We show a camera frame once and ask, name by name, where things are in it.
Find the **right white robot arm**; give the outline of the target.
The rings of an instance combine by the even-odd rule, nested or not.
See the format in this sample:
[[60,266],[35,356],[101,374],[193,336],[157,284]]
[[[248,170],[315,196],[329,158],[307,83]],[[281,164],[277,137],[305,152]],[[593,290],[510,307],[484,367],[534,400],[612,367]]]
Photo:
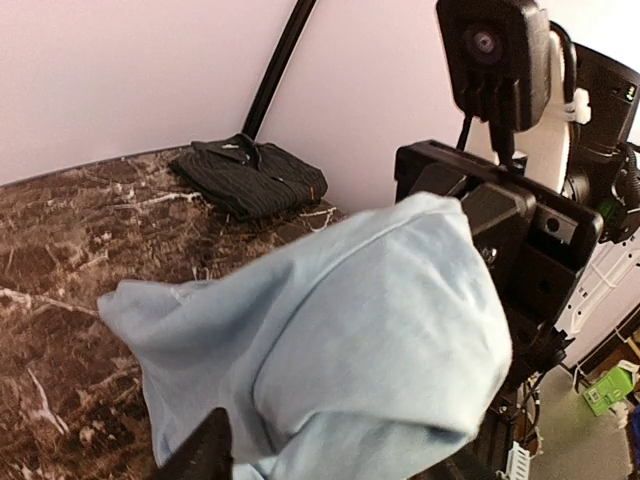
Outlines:
[[474,22],[442,37],[459,143],[396,154],[396,197],[460,200],[506,313],[513,383],[565,356],[558,326],[595,247],[639,224],[639,176],[625,135],[639,76],[557,27]]

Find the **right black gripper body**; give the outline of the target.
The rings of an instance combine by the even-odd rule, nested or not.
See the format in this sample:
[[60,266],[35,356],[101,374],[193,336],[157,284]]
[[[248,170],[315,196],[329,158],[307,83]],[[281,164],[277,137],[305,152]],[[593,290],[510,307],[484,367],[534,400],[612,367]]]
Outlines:
[[430,140],[396,152],[396,198],[460,200],[473,243],[508,318],[516,370],[549,370],[566,334],[555,327],[603,231],[600,214],[475,155]]

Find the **black pinstriped shirt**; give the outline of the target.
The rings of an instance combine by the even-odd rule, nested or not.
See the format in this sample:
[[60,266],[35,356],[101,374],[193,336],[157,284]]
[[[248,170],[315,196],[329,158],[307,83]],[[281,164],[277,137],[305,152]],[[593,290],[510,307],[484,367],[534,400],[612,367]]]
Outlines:
[[197,193],[239,221],[253,221],[319,203],[328,190],[322,171],[273,143],[243,134],[194,141],[169,164]]

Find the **light blue garment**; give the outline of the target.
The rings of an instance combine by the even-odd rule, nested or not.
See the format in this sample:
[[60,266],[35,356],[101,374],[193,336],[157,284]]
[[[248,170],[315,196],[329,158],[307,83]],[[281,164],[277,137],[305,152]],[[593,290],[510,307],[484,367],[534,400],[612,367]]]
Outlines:
[[512,361],[459,202],[418,193],[215,281],[98,301],[166,463],[213,409],[238,479],[406,479],[471,442]]

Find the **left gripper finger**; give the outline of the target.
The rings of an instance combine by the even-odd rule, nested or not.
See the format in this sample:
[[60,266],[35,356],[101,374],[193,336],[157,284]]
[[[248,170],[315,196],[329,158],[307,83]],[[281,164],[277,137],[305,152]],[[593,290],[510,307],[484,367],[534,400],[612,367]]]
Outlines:
[[232,430],[215,408],[158,470],[158,480],[231,480]]

